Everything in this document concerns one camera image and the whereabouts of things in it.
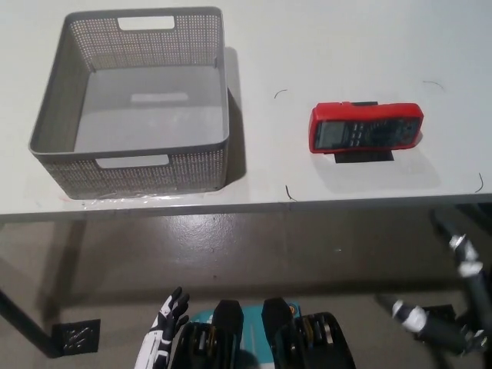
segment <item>drawn black mark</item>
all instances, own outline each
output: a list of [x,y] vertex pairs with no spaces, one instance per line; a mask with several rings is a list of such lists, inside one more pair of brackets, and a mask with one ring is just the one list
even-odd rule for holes
[[482,190],[482,188],[484,188],[484,179],[482,178],[482,175],[480,173],[478,173],[478,175],[480,176],[480,182],[482,184],[481,184],[480,188],[475,191],[475,193],[480,192]]
[[291,196],[291,194],[289,194],[289,187],[287,187],[287,185],[285,185],[285,192],[287,192],[287,196],[292,200],[292,201],[295,201],[295,202],[298,202],[295,198],[293,198]]
[[277,92],[277,93],[275,94],[274,98],[277,98],[277,95],[278,95],[278,94],[280,94],[281,92],[284,92],[284,91],[287,91],[287,89],[285,88],[285,89],[280,90],[279,92]]
[[439,86],[441,90],[446,91],[446,89],[443,87],[441,83],[435,82],[435,81],[422,81],[423,83],[431,83],[432,85]]

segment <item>basket handle hole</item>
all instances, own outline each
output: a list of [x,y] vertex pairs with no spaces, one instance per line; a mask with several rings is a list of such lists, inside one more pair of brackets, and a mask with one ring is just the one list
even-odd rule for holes
[[175,17],[128,17],[118,18],[122,31],[144,31],[152,29],[174,29]]

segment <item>multimeter display screen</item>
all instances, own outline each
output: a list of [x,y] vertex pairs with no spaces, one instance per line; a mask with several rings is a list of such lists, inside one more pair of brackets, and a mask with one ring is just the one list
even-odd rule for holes
[[409,145],[418,133],[418,118],[378,121],[323,121],[317,127],[316,149],[391,148]]
[[321,123],[319,145],[322,148],[332,148],[344,137],[344,121],[324,121]]

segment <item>table leg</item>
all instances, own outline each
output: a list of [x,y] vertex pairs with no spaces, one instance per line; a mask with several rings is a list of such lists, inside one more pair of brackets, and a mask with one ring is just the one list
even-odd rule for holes
[[0,315],[46,357],[61,357],[63,350],[24,311],[0,290]]

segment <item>black metal bracket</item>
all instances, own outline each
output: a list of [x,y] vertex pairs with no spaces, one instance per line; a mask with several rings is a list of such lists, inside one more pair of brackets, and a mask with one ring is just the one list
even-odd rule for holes
[[98,352],[101,320],[56,324],[51,337],[0,291],[0,315],[46,357]]

